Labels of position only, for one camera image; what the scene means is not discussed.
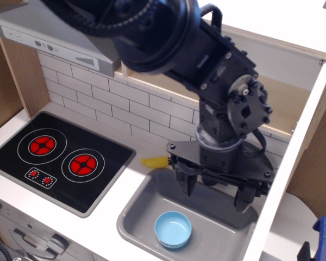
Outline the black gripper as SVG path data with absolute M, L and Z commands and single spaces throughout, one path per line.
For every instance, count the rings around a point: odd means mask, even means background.
M 169 164 L 186 196 L 192 195 L 199 175 L 214 183 L 228 183 L 238 187 L 234 200 L 237 213 L 245 213 L 255 196 L 267 195 L 275 178 L 265 154 L 248 156 L 260 150 L 247 141 L 222 151 L 208 150 L 198 141 L 173 141 L 166 149 L 170 154 Z

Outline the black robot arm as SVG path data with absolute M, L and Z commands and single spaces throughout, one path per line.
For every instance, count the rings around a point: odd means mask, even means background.
M 199 97 L 194 141 L 166 149 L 182 192 L 197 179 L 237 187 L 236 211 L 268 193 L 274 171 L 259 127 L 270 122 L 268 93 L 245 51 L 222 36 L 222 13 L 196 1 L 45 1 L 58 18 L 100 45 L 110 38 L 131 70 L 164 74 Z

